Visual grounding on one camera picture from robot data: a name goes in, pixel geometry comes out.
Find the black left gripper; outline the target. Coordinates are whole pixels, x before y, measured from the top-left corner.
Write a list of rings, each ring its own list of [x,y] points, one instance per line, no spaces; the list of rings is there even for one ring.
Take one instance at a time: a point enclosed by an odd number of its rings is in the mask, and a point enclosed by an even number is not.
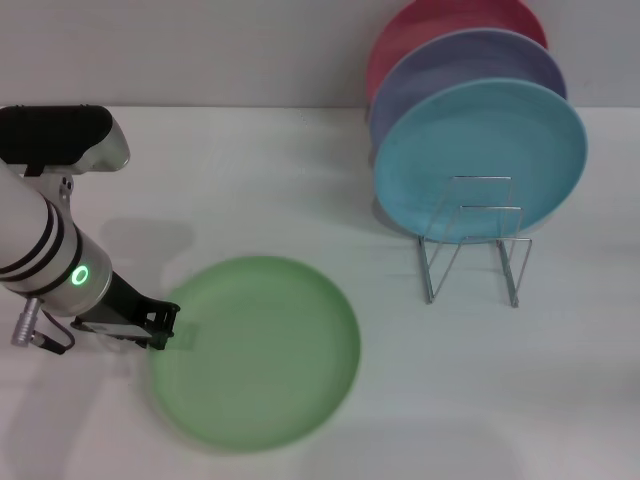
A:
[[[161,351],[174,336],[179,312],[177,304],[146,297],[113,272],[100,301],[76,316],[70,326],[78,331],[100,333]]]

